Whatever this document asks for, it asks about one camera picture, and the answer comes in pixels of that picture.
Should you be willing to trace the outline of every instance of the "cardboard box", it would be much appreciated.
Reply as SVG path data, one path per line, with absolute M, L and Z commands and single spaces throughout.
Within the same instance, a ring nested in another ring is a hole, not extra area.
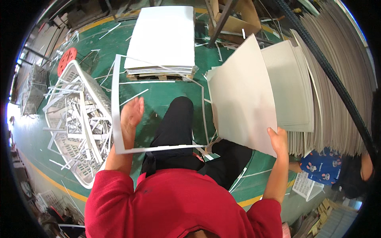
M 218 23 L 218 20 L 222 15 L 219 12 L 218 3 L 225 5 L 226 2 L 227 0 L 210 0 L 213 16 L 216 20 L 216 23 Z M 242 33 L 242 29 L 244 29 L 245 35 L 249 36 L 253 33 L 257 33 L 261 29 L 261 22 L 259 21 L 257 11 L 255 10 L 254 4 L 251 0 L 239 0 L 235 6 L 234 11 L 236 13 L 241 13 L 242 20 L 233 16 L 229 16 L 222 30 Z M 211 20 L 209 20 L 209 35 L 212 36 L 213 33 L 214 27 Z M 244 41 L 243 37 L 237 35 L 220 34 L 218 38 L 238 44 L 241 44 Z

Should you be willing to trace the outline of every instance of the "black pants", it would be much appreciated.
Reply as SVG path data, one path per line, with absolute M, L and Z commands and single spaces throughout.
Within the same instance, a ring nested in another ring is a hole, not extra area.
M 192 120 L 192 101 L 187 97 L 175 98 L 155 132 L 151 147 L 191 145 Z M 141 174 L 147 172 L 150 176 L 159 169 L 192 169 L 210 176 L 228 190 L 249 162 L 252 150 L 223 139 L 212 146 L 212 152 L 220 157 L 205 163 L 192 155 L 193 148 L 148 152 L 144 156 Z

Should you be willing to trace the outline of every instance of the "white frame cutout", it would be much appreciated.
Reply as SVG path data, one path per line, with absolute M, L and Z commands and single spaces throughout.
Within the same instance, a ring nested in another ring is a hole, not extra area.
M 111 84 L 111 116 L 112 116 L 112 125 L 113 125 L 113 137 L 114 137 L 114 145 L 115 145 L 115 152 L 116 154 L 131 154 L 131 153 L 143 153 L 143 152 L 152 152 L 152 151 L 160 151 L 160 150 L 173 150 L 173 149 L 183 149 L 183 148 L 201 148 L 201 147 L 207 147 L 209 145 L 209 138 L 208 138 L 208 131 L 207 131 L 207 125 L 206 125 L 206 119 L 205 119 L 205 105 L 204 105 L 204 87 L 197 83 L 196 81 L 189 79 L 190 81 L 198 84 L 201 86 L 202 89 L 202 115 L 203 115 L 203 122 L 204 122 L 204 129 L 205 129 L 205 136 L 207 139 L 207 145 L 164 145 L 164 146 L 158 146 L 158 147 L 148 147 L 148 148 L 132 148 L 126 150 L 123 143 L 123 136 L 122 136 L 122 128 L 120 125 L 120 101 L 119 101 L 119 73 L 120 73 L 120 59 L 122 57 L 127 58 L 125 55 L 116 54 L 115 56 L 115 63 L 114 63 L 114 69 L 112 73 L 112 84 Z

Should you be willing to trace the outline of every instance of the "red shirt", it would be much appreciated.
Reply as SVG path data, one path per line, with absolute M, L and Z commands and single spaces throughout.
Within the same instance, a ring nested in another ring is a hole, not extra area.
M 95 176 L 85 206 L 87 237 L 185 237 L 199 229 L 224 237 L 282 237 L 280 204 L 262 199 L 245 212 L 211 177 L 163 169 L 134 192 L 118 171 Z

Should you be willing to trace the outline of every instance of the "red stool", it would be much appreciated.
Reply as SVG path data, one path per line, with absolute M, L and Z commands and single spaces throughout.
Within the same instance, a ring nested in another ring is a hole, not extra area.
M 62 58 L 59 60 L 58 68 L 57 68 L 57 74 L 58 77 L 61 77 L 62 72 L 66 68 L 67 64 L 72 61 L 73 59 L 77 58 L 77 49 L 72 47 L 68 49 L 63 55 Z

